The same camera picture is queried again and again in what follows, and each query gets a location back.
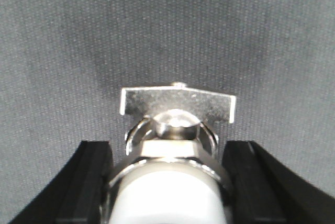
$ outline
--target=white plastic cylinder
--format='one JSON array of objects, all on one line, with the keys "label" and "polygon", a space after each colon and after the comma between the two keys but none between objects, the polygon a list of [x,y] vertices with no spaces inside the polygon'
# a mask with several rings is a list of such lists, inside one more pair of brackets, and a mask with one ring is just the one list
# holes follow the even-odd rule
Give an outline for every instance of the white plastic cylinder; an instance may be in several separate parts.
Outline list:
[{"label": "white plastic cylinder", "polygon": [[185,164],[153,163],[123,179],[109,224],[226,224],[217,183]]}]

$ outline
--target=gray fabric backdrop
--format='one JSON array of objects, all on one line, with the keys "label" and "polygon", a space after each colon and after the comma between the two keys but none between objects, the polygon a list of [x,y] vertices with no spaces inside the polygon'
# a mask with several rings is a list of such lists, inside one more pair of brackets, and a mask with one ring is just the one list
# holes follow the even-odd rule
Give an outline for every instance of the gray fabric backdrop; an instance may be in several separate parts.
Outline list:
[{"label": "gray fabric backdrop", "polygon": [[257,141],[335,195],[334,4],[1,0],[0,222],[81,140],[109,140],[119,161],[120,88],[171,81],[237,94],[222,138]]}]

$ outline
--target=black clamp jaw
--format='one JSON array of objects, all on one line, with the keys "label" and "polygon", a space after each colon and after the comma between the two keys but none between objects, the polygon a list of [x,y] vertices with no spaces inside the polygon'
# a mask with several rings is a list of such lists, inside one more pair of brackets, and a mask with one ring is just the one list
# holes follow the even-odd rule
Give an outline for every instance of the black clamp jaw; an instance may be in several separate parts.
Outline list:
[{"label": "black clamp jaw", "polygon": [[[228,224],[333,224],[335,199],[313,187],[252,141],[228,141],[217,162],[214,121],[233,122],[236,98],[183,83],[124,88],[121,114],[139,120],[126,135],[127,157],[113,165],[108,142],[82,141],[72,158],[12,224],[102,224],[122,178],[139,162],[165,155],[218,183]],[[168,146],[166,152],[159,146]],[[183,146],[183,153],[176,147]]]}]

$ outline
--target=shiny metal surface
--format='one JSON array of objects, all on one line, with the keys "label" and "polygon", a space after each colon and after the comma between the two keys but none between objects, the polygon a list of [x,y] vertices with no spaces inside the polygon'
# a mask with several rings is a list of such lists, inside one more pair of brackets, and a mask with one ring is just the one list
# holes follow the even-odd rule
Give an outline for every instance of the shiny metal surface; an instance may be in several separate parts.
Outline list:
[{"label": "shiny metal surface", "polygon": [[113,170],[109,181],[112,188],[126,174],[147,162],[187,163],[201,169],[214,178],[227,192],[232,193],[232,183],[226,170],[213,159],[194,140],[145,140],[140,142],[134,150]]},{"label": "shiny metal surface", "polygon": [[[202,148],[209,153],[213,158],[217,154],[217,143],[218,137],[205,125],[203,122],[197,125],[197,135],[194,140],[202,145]],[[151,118],[142,119],[137,125],[135,125],[129,133],[126,135],[126,155],[129,155],[134,148],[142,141],[150,139],[159,139],[160,137],[155,131],[155,122]]]},{"label": "shiny metal surface", "polygon": [[155,117],[171,109],[180,109],[200,121],[234,122],[236,97],[219,92],[187,87],[181,82],[171,86],[124,87],[120,113],[134,117]]},{"label": "shiny metal surface", "polygon": [[199,135],[200,120],[193,114],[171,109],[153,117],[154,129],[161,139],[195,139]]}]

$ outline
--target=metal bracket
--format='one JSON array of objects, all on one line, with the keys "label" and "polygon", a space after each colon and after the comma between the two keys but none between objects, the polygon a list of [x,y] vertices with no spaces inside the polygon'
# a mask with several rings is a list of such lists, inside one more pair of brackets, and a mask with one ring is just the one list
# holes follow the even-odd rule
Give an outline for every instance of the metal bracket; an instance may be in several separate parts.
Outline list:
[{"label": "metal bracket", "polygon": [[187,87],[174,82],[171,86],[124,87],[121,90],[120,114],[155,117],[171,109],[187,111],[202,122],[234,122],[236,97],[219,92]]}]

